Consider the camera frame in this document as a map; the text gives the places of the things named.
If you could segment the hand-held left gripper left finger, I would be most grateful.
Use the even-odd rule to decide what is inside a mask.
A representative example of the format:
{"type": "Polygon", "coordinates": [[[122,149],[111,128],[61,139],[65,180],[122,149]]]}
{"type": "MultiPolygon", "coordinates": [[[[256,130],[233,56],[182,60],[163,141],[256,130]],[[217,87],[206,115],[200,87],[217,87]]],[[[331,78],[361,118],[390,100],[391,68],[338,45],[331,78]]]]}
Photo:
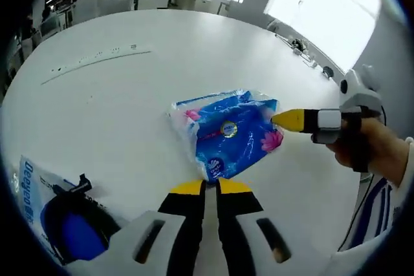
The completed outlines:
{"type": "Polygon", "coordinates": [[[193,275],[202,239],[206,182],[172,189],[156,211],[146,211],[92,260],[77,260],[69,275],[193,275]]]}

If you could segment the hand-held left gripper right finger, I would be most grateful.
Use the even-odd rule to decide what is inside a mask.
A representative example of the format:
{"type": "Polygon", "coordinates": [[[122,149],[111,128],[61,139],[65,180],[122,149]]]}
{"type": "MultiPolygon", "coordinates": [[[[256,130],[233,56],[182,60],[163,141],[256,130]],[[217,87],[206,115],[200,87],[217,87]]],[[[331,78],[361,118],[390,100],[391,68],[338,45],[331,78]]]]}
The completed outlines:
{"type": "Polygon", "coordinates": [[[219,178],[218,234],[229,275],[325,275],[332,255],[303,224],[266,210],[244,183],[219,178]]]}

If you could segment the person's right hand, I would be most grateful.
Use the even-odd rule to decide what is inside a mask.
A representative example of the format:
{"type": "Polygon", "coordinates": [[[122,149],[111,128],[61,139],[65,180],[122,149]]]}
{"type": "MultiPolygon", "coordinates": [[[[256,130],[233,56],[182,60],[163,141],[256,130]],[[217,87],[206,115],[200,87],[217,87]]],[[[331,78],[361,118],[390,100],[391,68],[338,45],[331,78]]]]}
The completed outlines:
{"type": "Polygon", "coordinates": [[[360,132],[369,143],[369,170],[398,187],[406,171],[409,143],[375,118],[362,119],[360,132]]]}

